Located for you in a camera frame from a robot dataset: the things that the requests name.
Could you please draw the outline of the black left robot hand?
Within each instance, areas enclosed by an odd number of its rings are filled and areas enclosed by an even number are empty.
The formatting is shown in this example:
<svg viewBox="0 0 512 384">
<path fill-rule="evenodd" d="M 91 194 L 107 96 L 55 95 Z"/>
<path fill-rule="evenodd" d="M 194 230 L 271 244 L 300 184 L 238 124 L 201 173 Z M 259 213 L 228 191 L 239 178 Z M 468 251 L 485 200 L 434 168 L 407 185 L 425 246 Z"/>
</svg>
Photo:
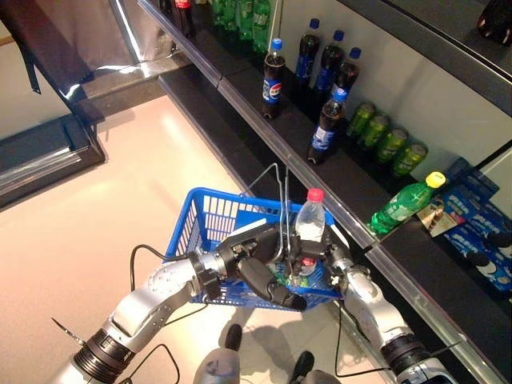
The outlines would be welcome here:
<svg viewBox="0 0 512 384">
<path fill-rule="evenodd" d="M 282 235 L 277 223 L 263 223 L 255 228 L 225 238 L 216 248 L 224 263 L 226 276 L 240 277 L 261 299 L 280 307 L 304 311 L 304 297 L 281 284 L 267 264 L 278 258 Z"/>
</svg>

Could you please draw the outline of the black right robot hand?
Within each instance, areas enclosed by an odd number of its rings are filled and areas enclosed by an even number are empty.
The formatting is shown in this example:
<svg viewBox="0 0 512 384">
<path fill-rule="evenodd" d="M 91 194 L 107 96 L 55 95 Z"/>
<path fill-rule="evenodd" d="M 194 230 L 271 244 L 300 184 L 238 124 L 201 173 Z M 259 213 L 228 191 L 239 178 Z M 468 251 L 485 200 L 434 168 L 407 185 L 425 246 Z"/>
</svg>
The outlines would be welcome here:
<svg viewBox="0 0 512 384">
<path fill-rule="evenodd" d="M 305 258 L 312 258 L 314 264 L 319 262 L 334 276 L 354 265 L 348 240 L 335 224 L 324 228 L 320 242 L 302 240 L 296 233 L 291 236 L 288 263 L 293 276 L 302 271 Z"/>
</svg>

